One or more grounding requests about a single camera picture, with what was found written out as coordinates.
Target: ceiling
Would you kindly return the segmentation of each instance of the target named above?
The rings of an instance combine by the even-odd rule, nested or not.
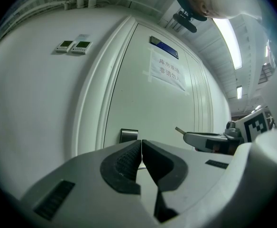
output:
[[[217,79],[228,98],[232,115],[250,113],[257,105],[264,105],[259,83],[264,77],[265,34],[255,19],[245,15],[230,20],[240,47],[243,67],[234,70],[227,45],[211,19],[192,23],[197,27],[191,33],[172,18],[181,10],[176,0],[95,0],[97,4],[120,5],[150,15],[158,24],[186,43],[203,61]],[[23,21],[55,9],[76,9],[78,0],[18,0],[0,22],[0,39]],[[243,87],[242,99],[237,99],[237,86]]]

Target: fluorescent light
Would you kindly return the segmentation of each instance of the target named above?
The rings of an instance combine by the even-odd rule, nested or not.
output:
[[[231,54],[234,69],[237,70],[241,68],[243,65],[240,47],[231,23],[228,19],[213,19],[213,21],[215,22],[216,26],[219,28],[221,34],[225,39],[225,42]]]
[[[265,48],[265,57],[268,57],[268,46]]]
[[[242,98],[242,86],[237,87],[238,99]]]

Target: digital display panel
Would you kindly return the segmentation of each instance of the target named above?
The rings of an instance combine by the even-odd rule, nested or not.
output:
[[[80,41],[76,47],[77,48],[86,48],[88,45],[90,44],[90,42],[87,42],[87,41]]]
[[[65,40],[60,46],[61,47],[68,47],[71,45],[73,41]]]

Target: wall thermostat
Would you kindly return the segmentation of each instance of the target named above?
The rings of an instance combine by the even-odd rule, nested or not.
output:
[[[56,49],[56,52],[68,52],[71,47],[75,44],[75,41],[64,40]]]
[[[88,51],[88,48],[91,44],[92,44],[92,42],[80,41],[76,44],[76,46],[74,48],[72,48],[71,52],[79,53],[79,54],[86,54]]]

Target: white wall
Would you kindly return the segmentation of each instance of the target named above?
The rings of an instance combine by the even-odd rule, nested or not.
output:
[[[231,121],[229,104],[218,83],[206,67],[205,72],[208,79],[212,100],[213,132],[223,133],[227,122]]]
[[[110,7],[54,11],[25,22],[0,42],[0,186],[17,199],[71,157],[85,77],[106,39],[130,13]],[[79,34],[90,35],[88,55],[54,52]]]

